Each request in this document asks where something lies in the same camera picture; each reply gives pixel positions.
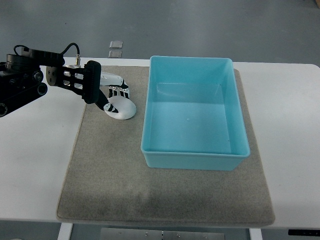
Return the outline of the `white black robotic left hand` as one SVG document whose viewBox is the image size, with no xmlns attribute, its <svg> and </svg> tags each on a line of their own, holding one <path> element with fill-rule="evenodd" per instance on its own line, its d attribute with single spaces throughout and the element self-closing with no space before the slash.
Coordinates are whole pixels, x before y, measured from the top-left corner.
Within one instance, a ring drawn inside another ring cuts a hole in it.
<svg viewBox="0 0 320 240">
<path fill-rule="evenodd" d="M 119 76 L 108 72 L 101 72 L 100 86 L 108 87 L 109 93 L 106 96 L 101 90 L 99 91 L 98 101 L 95 103 L 101 110 L 106 113 L 115 113 L 119 111 L 109 102 L 109 98 L 121 96 L 130 98 L 130 89 L 125 80 Z"/>
</svg>

